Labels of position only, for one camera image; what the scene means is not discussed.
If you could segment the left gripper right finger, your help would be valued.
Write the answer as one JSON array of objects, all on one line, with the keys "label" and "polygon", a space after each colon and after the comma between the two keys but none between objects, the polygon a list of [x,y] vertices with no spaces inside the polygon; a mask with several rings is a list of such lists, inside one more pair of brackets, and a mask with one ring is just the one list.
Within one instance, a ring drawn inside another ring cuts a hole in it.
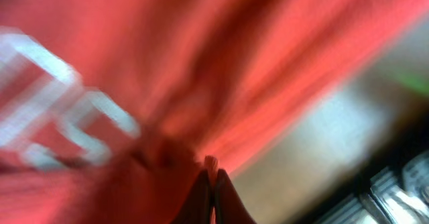
[{"label": "left gripper right finger", "polygon": [[256,224],[224,169],[219,169],[217,172],[214,209],[217,224]]}]

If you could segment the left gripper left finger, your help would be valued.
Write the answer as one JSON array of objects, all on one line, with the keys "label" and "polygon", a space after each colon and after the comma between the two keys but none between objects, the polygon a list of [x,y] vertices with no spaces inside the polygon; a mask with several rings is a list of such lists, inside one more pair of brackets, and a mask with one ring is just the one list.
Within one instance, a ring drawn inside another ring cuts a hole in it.
[{"label": "left gripper left finger", "polygon": [[171,224],[210,224],[211,215],[211,185],[208,171],[203,170]]}]

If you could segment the orange t-shirt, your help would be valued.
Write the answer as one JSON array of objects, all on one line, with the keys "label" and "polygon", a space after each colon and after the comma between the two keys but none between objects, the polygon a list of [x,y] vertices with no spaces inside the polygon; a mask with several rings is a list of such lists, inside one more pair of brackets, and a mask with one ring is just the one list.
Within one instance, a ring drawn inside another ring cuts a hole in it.
[{"label": "orange t-shirt", "polygon": [[1,222],[171,223],[428,0],[1,0]]}]

